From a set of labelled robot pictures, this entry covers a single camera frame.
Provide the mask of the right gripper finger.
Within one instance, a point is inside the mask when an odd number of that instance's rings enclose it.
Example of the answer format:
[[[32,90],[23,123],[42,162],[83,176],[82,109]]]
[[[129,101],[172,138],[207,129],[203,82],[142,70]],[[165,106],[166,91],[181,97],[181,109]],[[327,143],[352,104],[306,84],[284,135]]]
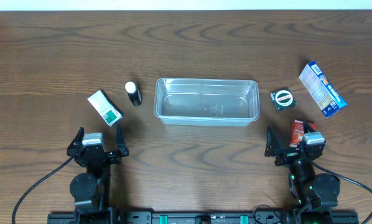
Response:
[[[265,157],[274,157],[277,156],[281,152],[281,144],[274,132],[272,126],[267,127],[267,141],[266,141],[266,149],[264,152]]]
[[[311,127],[311,125],[308,121],[303,122],[303,129],[304,129],[305,134],[314,132],[314,128]]]

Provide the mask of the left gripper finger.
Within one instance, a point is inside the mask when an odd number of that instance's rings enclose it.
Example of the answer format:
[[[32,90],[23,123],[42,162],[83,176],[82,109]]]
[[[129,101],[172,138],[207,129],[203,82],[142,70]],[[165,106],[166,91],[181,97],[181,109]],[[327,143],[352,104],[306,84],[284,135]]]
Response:
[[[79,145],[82,145],[82,140],[85,135],[85,130],[83,127],[81,127],[77,135],[74,137],[73,141],[69,145],[69,150],[76,150]]]
[[[116,127],[116,146],[119,152],[127,152],[126,142],[121,132],[121,126],[118,123]]]

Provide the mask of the red orange small box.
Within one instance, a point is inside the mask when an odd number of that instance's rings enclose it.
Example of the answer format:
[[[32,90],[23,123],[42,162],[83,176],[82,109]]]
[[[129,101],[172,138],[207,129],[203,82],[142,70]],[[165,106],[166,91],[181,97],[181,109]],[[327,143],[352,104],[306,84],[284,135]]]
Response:
[[[291,122],[291,133],[289,137],[289,147],[297,147],[298,143],[301,142],[304,131],[304,122],[295,119]]]

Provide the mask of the blue KoolFever box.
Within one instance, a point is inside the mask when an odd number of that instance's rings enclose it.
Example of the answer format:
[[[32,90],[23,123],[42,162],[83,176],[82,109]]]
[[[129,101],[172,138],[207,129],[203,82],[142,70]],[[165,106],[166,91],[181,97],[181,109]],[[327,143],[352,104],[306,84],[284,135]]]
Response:
[[[299,79],[326,118],[333,116],[348,105],[315,61],[305,66]]]

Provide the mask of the green round-label box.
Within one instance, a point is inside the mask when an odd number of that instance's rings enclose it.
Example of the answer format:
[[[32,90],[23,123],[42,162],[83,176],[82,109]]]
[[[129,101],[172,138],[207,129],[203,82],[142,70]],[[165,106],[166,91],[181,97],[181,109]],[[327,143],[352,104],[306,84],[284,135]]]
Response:
[[[270,93],[270,97],[276,111],[293,108],[296,105],[296,100],[288,88],[274,91]]]

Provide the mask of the dark bottle white cap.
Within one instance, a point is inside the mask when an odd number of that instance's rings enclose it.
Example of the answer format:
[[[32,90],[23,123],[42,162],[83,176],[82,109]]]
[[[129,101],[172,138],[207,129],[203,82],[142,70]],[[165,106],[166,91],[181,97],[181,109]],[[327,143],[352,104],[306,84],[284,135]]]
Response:
[[[134,106],[140,106],[142,104],[142,95],[137,84],[134,82],[127,82],[124,87],[131,103]]]

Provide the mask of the clear plastic container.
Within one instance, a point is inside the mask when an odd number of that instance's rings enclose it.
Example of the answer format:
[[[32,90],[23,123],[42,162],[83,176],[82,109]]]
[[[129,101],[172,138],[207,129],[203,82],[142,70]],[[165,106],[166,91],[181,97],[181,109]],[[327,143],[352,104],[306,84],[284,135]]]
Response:
[[[167,125],[247,127],[259,119],[259,87],[252,80],[160,78],[154,115]]]

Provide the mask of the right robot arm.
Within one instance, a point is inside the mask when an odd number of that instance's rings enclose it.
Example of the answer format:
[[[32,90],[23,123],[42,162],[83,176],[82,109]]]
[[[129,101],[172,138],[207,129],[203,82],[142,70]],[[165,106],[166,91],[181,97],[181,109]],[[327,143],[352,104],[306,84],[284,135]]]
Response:
[[[289,168],[291,191],[307,210],[324,210],[338,206],[340,180],[327,172],[316,174],[314,160],[323,154],[326,140],[320,132],[304,123],[302,140],[296,147],[283,147],[274,129],[267,128],[264,155],[274,157],[276,166]]]

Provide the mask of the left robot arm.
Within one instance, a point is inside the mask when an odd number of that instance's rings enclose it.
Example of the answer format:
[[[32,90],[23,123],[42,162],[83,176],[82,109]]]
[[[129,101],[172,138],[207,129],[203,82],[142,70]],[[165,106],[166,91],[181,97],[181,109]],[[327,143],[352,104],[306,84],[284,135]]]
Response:
[[[67,155],[86,172],[78,174],[70,184],[70,193],[74,198],[73,212],[76,223],[98,220],[114,220],[108,207],[111,166],[120,164],[122,157],[129,155],[120,125],[116,128],[117,150],[106,152],[105,141],[101,133],[86,134],[80,128],[67,148]]]

